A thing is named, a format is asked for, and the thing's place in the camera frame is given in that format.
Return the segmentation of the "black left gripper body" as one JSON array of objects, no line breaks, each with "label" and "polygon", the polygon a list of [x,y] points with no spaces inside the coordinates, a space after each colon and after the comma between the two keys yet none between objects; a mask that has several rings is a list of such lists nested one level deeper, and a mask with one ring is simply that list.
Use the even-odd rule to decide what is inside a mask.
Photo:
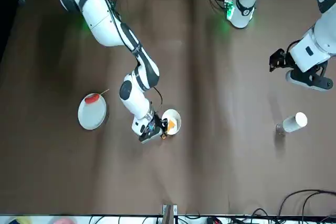
[{"label": "black left gripper body", "polygon": [[284,54],[284,68],[297,68],[297,64],[294,61],[289,50],[286,50]]}]

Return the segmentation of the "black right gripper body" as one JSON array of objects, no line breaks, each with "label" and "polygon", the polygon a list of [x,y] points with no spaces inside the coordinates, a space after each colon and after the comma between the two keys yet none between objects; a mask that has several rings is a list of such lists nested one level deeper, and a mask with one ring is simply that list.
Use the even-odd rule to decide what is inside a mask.
[{"label": "black right gripper body", "polygon": [[141,143],[147,143],[148,141],[160,137],[161,135],[161,119],[158,117],[157,114],[154,114],[153,119],[147,124],[147,126],[141,127],[141,135],[139,136],[139,141]]}]

